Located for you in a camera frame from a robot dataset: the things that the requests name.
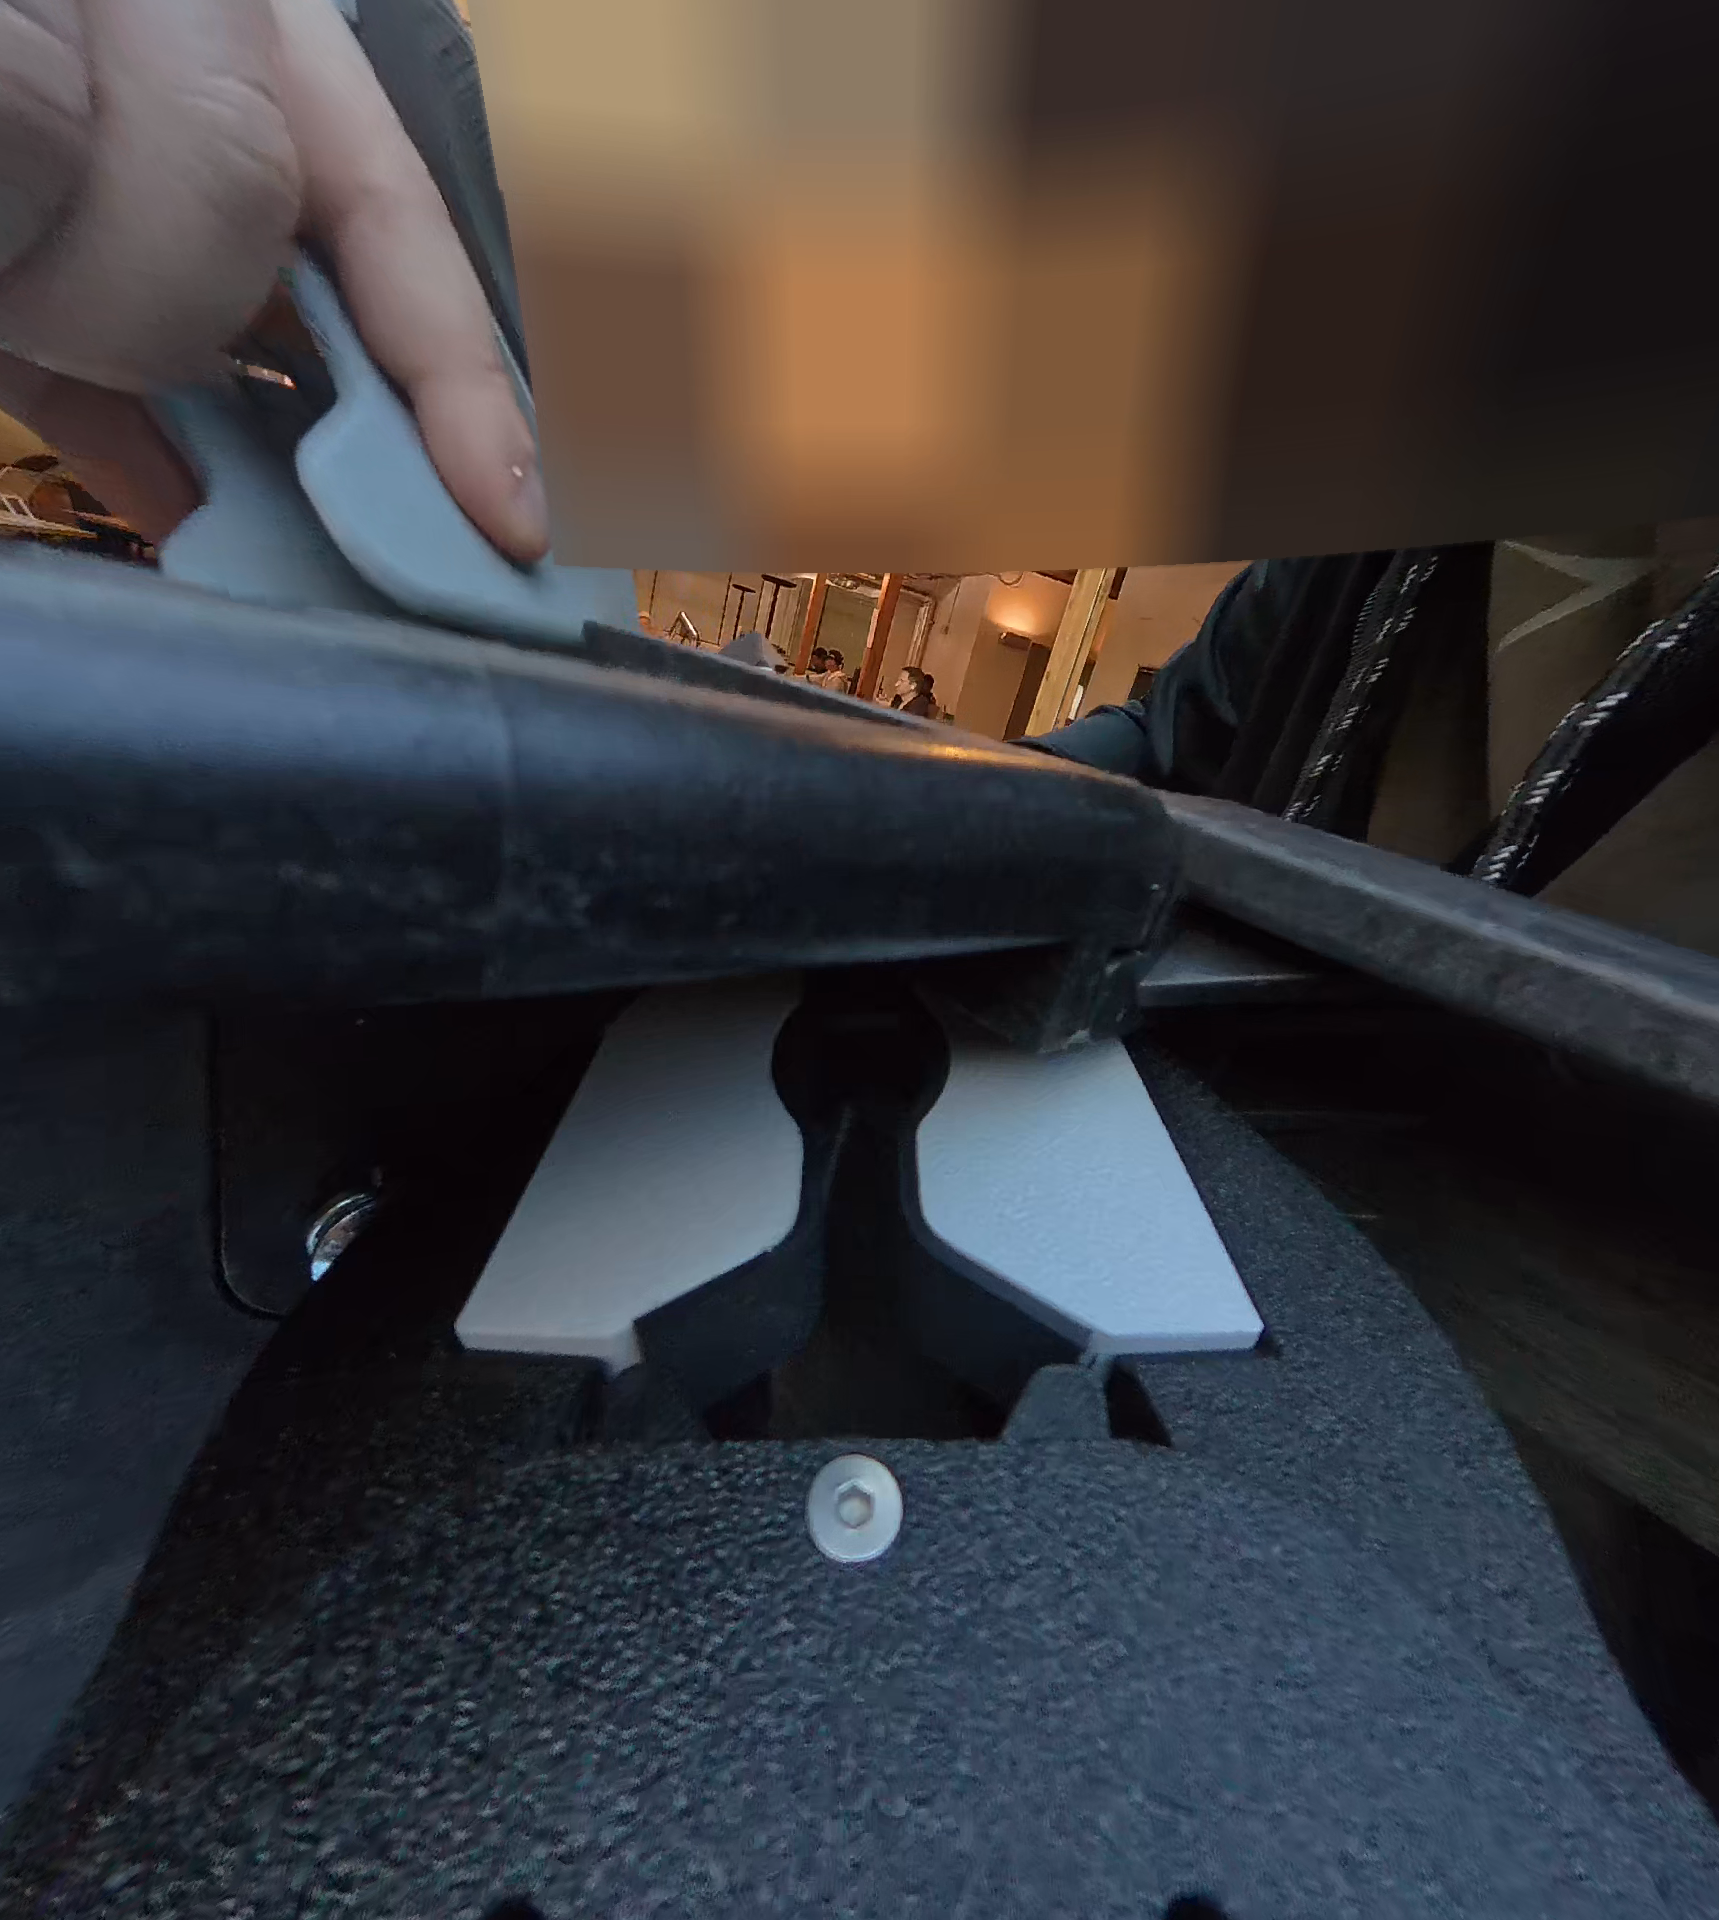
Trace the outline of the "person's dark jacket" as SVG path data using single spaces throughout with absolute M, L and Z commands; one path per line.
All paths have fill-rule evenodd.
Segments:
M 1032 743 L 1448 862 L 1490 817 L 1492 543 L 1250 564 L 1150 691 Z

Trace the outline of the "person's right hand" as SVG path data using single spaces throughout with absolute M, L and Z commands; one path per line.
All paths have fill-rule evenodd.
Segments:
M 0 2 L 0 408 L 152 543 L 200 489 L 148 396 L 220 373 L 290 253 L 338 276 L 466 517 L 550 544 L 456 4 Z

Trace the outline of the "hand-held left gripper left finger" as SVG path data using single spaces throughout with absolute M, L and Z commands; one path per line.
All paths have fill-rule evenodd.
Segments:
M 844 1112 L 804 1001 L 666 986 L 608 1026 L 458 1316 L 468 1350 L 764 1376 L 808 1345 Z

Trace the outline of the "black plastic cart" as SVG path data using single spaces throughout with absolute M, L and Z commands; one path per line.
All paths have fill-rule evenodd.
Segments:
M 1719 1917 L 1719 959 L 592 627 L 0 550 L 0 1917 Z M 1248 1353 L 456 1322 L 608 1026 L 1122 1045 Z

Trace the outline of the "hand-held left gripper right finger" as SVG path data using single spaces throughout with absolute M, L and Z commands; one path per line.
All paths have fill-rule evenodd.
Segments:
M 1260 1312 L 1120 1042 L 852 1037 L 836 1307 L 938 1367 L 1248 1353 Z

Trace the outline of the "wooden pillar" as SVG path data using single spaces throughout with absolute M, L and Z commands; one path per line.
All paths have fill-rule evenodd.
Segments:
M 1108 618 L 1114 590 L 1126 570 L 1116 566 L 1082 568 L 1074 574 L 1058 633 L 1052 641 L 1046 673 L 1024 735 L 1032 741 L 1056 733 L 1070 718 L 1098 637 Z

